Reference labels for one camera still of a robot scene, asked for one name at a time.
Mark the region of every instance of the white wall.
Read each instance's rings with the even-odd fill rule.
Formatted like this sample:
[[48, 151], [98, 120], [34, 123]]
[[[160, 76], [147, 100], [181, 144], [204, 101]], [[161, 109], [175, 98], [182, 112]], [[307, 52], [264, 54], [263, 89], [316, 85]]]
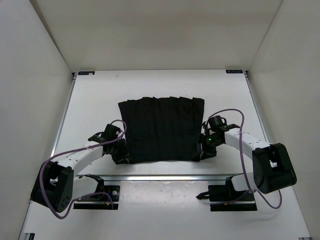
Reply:
[[71, 83], [70, 70], [30, 2], [0, 3], [1, 239], [18, 239]]
[[319, 0], [284, 0], [249, 69], [271, 139], [291, 156], [294, 189], [314, 239], [320, 239], [319, 10]]
[[31, 0], [73, 72], [248, 69], [280, 0]]

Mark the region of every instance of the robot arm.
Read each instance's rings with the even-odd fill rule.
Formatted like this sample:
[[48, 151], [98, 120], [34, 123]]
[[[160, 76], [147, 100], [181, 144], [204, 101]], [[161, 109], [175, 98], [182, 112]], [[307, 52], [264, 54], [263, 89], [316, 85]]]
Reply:
[[[249, 189], [247, 177], [251, 190], [259, 190], [267, 194], [297, 182], [295, 171], [283, 144], [271, 144], [258, 140], [248, 133], [239, 132], [239, 126], [235, 124], [227, 125], [227, 121], [223, 119], [220, 116], [214, 116], [203, 125], [204, 134], [199, 138], [202, 156], [204, 156], [202, 159], [215, 157], [216, 147], [227, 144], [243, 152], [253, 162], [253, 172], [227, 178], [226, 188], [232, 188], [232, 191], [237, 192], [247, 191]], [[87, 194], [104, 192], [104, 181], [99, 176], [77, 175], [105, 154], [110, 154], [115, 162], [128, 163], [130, 157], [127, 143], [125, 139], [121, 139], [124, 133], [121, 136], [120, 133], [120, 128], [108, 124], [104, 132], [96, 133], [88, 139], [89, 142], [83, 146], [84, 151], [64, 155], [54, 162], [46, 161], [43, 175], [40, 171], [35, 181], [31, 200], [47, 207], [40, 187], [40, 178], [43, 179], [45, 194], [57, 213], [64, 211], [74, 199]], [[240, 135], [242, 135], [242, 149], [240, 149]], [[101, 145], [90, 148], [92, 141]]]
[[[120, 128], [108, 124], [101, 136], [100, 133], [96, 133], [88, 139], [88, 142], [83, 146], [85, 150], [63, 155], [54, 162], [49, 161], [44, 166], [43, 175], [40, 176], [39, 172], [37, 176], [31, 192], [31, 200], [47, 207], [40, 187], [40, 177], [43, 179], [45, 194], [57, 213], [63, 212], [74, 199], [92, 193], [104, 192], [104, 180], [99, 176], [77, 175], [105, 154], [111, 154], [114, 159], [126, 160], [128, 151], [122, 147], [126, 145], [125, 139], [90, 148], [91, 145], [96, 143], [103, 144], [116, 140], [120, 133]], [[121, 151], [117, 151], [115, 146], [118, 147], [117, 149], [119, 149], [119, 146], [122, 147]]]
[[[223, 122], [220, 116], [210, 118], [207, 123], [210, 128], [208, 124], [204, 125], [205, 133], [201, 138], [203, 146], [215, 151], [217, 146], [226, 144], [240, 150], [252, 160], [253, 172], [246, 174], [251, 190], [268, 194], [296, 184], [297, 177], [283, 144], [271, 144], [249, 133], [240, 133], [239, 126], [227, 125], [227, 121]], [[242, 149], [240, 149], [240, 134], [242, 134]], [[249, 190], [243, 173], [229, 180], [235, 191]]]

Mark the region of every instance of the cable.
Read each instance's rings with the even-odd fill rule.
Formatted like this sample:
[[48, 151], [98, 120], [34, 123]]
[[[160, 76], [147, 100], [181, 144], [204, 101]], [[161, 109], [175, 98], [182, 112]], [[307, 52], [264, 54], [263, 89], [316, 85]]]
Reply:
[[242, 199], [249, 191], [245, 191], [244, 194], [242, 194], [240, 197], [238, 197], [235, 200], [231, 200], [231, 201], [221, 201], [221, 202], [215, 202], [215, 203], [210, 203], [210, 205], [221, 205], [221, 204], [231, 204], [231, 203], [235, 203], [237, 201], [239, 201], [240, 199]]
[[[126, 131], [127, 131], [127, 124], [126, 124], [124, 121], [120, 120], [120, 119], [117, 119], [117, 120], [112, 121], [111, 124], [114, 123], [114, 122], [122, 122], [122, 123], [123, 123], [123, 128], [124, 128], [123, 132], [122, 132], [116, 139], [111, 140], [111, 141], [102, 142], [102, 143], [95, 144], [95, 145], [91, 145], [91, 146], [81, 147], [81, 148], [77, 148], [77, 149], [73, 149], [73, 150], [69, 150], [69, 151], [64, 151], [64, 152], [58, 153], [58, 154], [53, 155], [52, 157], [50, 157], [48, 160], [46, 160], [46, 161], [42, 164], [41, 169], [40, 169], [40, 173], [39, 173], [39, 182], [40, 182], [41, 193], [42, 193], [43, 199], [44, 199], [47, 207], [51, 210], [51, 212], [53, 213], [53, 215], [55, 215], [58, 219], [61, 219], [61, 220], [62, 220], [62, 219], [65, 219], [65, 218], [68, 216], [68, 214], [69, 214], [69, 212], [70, 212], [70, 209], [71, 209], [71, 207], [72, 207], [72, 203], [73, 203], [76, 199], [74, 199], [74, 200], [71, 201], [71, 203], [70, 203], [70, 205], [69, 205], [69, 208], [68, 208], [68, 210], [67, 210], [67, 212], [66, 212], [65, 215], [61, 216], [61, 215], [59, 215], [59, 214], [55, 211], [54, 207], [51, 205], [51, 203], [50, 203], [50, 201], [49, 201], [49, 199], [48, 199], [48, 196], [47, 196], [46, 190], [45, 190], [44, 171], [45, 171], [46, 165], [47, 165], [51, 160], [53, 160], [53, 159], [55, 159], [55, 158], [57, 158], [57, 157], [60, 157], [60, 156], [62, 156], [62, 155], [65, 155], [65, 154], [77, 153], [77, 152], [80, 152], [80, 151], [84, 151], [84, 150], [88, 150], [88, 149], [94, 149], [94, 148], [97, 148], [97, 147], [100, 147], [100, 146], [103, 146], [103, 145], [112, 144], [112, 143], [117, 142], [117, 141], [120, 140], [120, 139], [123, 137], [123, 135], [126, 133]], [[91, 194], [85, 195], [85, 196], [83, 196], [83, 197], [90, 197], [90, 196], [97, 195], [97, 194], [107, 195], [108, 198], [109, 198], [109, 200], [110, 200], [110, 202], [111, 202], [112, 209], [113, 209], [112, 199], [111, 199], [111, 197], [109, 196], [109, 194], [107, 194], [106, 192], [91, 193]]]
[[99, 136], [100, 134], [103, 134], [103, 133], [104, 133], [103, 131], [100, 131], [100, 132], [97, 132], [95, 135]]
[[269, 206], [270, 208], [272, 208], [272, 209], [279, 209], [279, 208], [281, 207], [281, 205], [282, 205], [282, 194], [281, 194], [281, 191], [280, 191], [280, 190], [278, 190], [279, 198], [280, 198], [280, 200], [279, 200], [279, 205], [278, 205], [278, 206], [272, 206], [272, 205], [270, 204], [270, 202], [268, 202], [268, 200], [265, 198], [265, 196], [264, 196], [260, 191], [257, 191], [257, 192], [258, 192], [258, 194], [260, 194], [260, 196], [262, 197], [262, 199], [266, 202], [266, 204], [268, 204], [268, 206]]
[[[236, 108], [227, 108], [227, 109], [223, 109], [223, 110], [220, 110], [220, 111], [217, 111], [217, 112], [215, 112], [214, 114], [212, 114], [211, 116], [209, 116], [208, 117], [208, 119], [209, 118], [212, 118], [213, 116], [215, 116], [215, 115], [217, 115], [217, 114], [219, 114], [219, 113], [222, 113], [222, 112], [226, 112], [226, 111], [236, 111], [236, 112], [238, 112], [238, 113], [240, 113], [241, 114], [241, 116], [242, 116], [242, 120], [241, 120], [241, 124], [240, 124], [240, 129], [239, 129], [239, 151], [240, 151], [240, 160], [241, 160], [241, 166], [242, 166], [242, 171], [243, 171], [243, 175], [244, 175], [244, 179], [245, 179], [245, 183], [246, 183], [246, 185], [247, 185], [247, 187], [248, 187], [248, 191], [247, 192], [245, 192], [244, 193], [244, 195], [245, 194], [247, 194], [247, 193], [253, 193], [253, 190], [252, 190], [252, 188], [251, 188], [251, 186], [250, 186], [250, 183], [249, 183], [249, 179], [248, 179], [248, 176], [247, 176], [247, 171], [246, 171], [246, 166], [245, 166], [245, 160], [244, 160], [244, 152], [243, 152], [243, 146], [242, 146], [242, 129], [243, 129], [243, 126], [244, 126], [244, 123], [245, 123], [245, 115], [244, 115], [244, 113], [242, 112], [242, 111], [240, 111], [239, 109], [236, 109]], [[280, 207], [281, 207], [281, 205], [282, 205], [282, 194], [281, 194], [281, 192], [280, 192], [280, 190], [278, 190], [278, 192], [279, 192], [279, 197], [280, 197], [280, 200], [279, 200], [279, 205], [278, 206], [272, 206], [269, 202], [268, 202], [268, 200], [265, 198], [265, 196], [258, 190], [257, 191], [259, 194], [260, 194], [260, 196], [262, 197], [262, 199], [266, 202], [266, 204], [270, 207], [270, 208], [272, 208], [272, 209], [279, 209]]]

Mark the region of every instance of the white floor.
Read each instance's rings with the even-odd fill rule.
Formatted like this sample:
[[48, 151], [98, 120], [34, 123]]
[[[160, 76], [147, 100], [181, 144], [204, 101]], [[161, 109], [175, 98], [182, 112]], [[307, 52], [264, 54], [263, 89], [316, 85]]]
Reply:
[[[121, 119], [118, 103], [142, 97], [198, 97], [205, 100], [204, 119], [226, 108], [244, 112], [244, 131], [264, 139], [243, 74], [224, 70], [96, 71], [78, 76], [57, 145], [57, 153], [82, 146], [87, 138]], [[240, 124], [237, 112], [221, 114]], [[110, 156], [95, 161], [81, 174], [96, 175], [218, 175], [241, 173], [239, 152], [217, 148], [217, 157], [201, 162], [157, 162], [115, 165]], [[247, 169], [252, 169], [246, 158]], [[145, 181], [121, 183], [119, 209], [72, 210], [65, 220], [31, 203], [24, 233], [35, 239], [194, 240], [194, 239], [298, 239], [309, 237], [296, 195], [282, 191], [283, 205], [269, 208], [256, 195], [258, 211], [210, 212], [209, 202], [195, 198], [208, 190], [206, 181]], [[279, 202], [277, 193], [267, 198]]]

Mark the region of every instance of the black cloth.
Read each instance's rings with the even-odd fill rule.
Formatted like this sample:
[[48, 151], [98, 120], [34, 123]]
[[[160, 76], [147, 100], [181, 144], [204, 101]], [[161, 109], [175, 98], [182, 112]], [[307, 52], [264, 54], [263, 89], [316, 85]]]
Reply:
[[130, 163], [200, 161], [201, 98], [143, 97], [119, 104]]

